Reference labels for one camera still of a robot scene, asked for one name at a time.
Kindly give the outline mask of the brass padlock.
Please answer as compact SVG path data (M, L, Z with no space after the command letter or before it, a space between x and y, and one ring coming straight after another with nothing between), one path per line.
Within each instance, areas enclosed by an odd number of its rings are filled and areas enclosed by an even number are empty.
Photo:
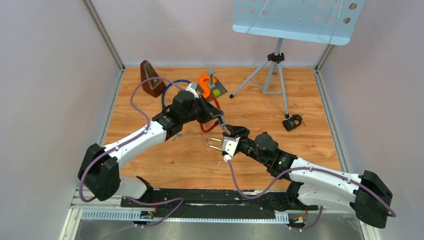
M205 140L205 144L207 147L218 150L218 151L222 151L222 143L223 141L221 139L218 138L214 138L214 137L208 137Z

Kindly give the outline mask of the blue cable lock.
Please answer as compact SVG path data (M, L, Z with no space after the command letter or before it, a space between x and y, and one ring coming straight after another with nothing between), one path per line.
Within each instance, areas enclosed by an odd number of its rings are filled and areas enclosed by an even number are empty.
M187 79L177 79L177 80L174 80L173 81L173 83L175 83L175 84L177 84L177 83L187 83L187 84L190 84L191 83L191 81L189 81L189 80L187 80ZM163 92L162 92L162 95L161 95L161 107L162 108L165 108L166 107L166 105L165 105L165 96L166 96L166 93L167 93L167 91L168 91L168 89L171 87L171 83L170 84L168 84L165 88L164 88L164 90L163 90Z

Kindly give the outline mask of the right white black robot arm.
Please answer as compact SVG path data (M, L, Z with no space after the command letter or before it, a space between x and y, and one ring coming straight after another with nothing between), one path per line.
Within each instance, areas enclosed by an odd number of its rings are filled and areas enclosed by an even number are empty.
M249 134L244 126L225 126L221 145L225 161L241 153L262 164L275 180L289 181L285 201L290 208L304 205L346 211L379 229L386 227L388 218L397 216L391 208L393 193L376 173L323 167L280 149L266 131L254 139Z

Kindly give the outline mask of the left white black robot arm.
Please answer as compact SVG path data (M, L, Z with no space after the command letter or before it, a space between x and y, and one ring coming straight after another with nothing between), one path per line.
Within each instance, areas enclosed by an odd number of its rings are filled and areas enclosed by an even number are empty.
M149 183L139 176L121 176L120 170L149 148L178 134L184 124L193 121L206 124L223 116L224 112L203 96L191 90L179 91L170 105L139 130L114 143L105 146L94 143L87 148L77 177L79 187L86 187L93 197L87 199L80 192L80 199L88 203L122 196L133 198L142 207L149 206L153 201Z

